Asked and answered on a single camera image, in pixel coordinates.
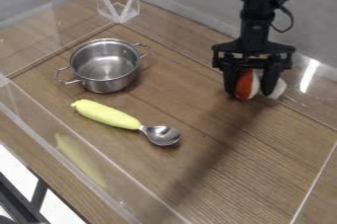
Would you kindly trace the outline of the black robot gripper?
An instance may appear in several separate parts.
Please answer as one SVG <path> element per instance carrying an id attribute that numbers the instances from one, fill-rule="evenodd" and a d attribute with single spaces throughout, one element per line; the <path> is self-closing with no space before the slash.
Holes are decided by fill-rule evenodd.
<path id="1" fill-rule="evenodd" d="M 265 96 L 276 88 L 281 73 L 292 66 L 292 45 L 269 41 L 273 18 L 242 19 L 240 36 L 212 45 L 212 66 L 224 71 L 225 91 L 234 94 L 238 68 L 264 69 L 261 87 Z"/>

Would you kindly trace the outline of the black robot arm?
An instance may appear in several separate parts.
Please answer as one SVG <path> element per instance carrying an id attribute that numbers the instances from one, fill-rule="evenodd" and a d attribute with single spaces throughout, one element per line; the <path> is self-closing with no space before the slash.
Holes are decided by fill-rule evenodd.
<path id="1" fill-rule="evenodd" d="M 293 14 L 284 6 L 288 0 L 241 0 L 240 36 L 225 43 L 212 45 L 212 66 L 224 76 L 225 91 L 234 95 L 238 74 L 245 69 L 258 69 L 262 74 L 262 94 L 273 93 L 281 73 L 292 67 L 292 45 L 269 41 L 270 29 L 285 33 L 293 27 Z"/>

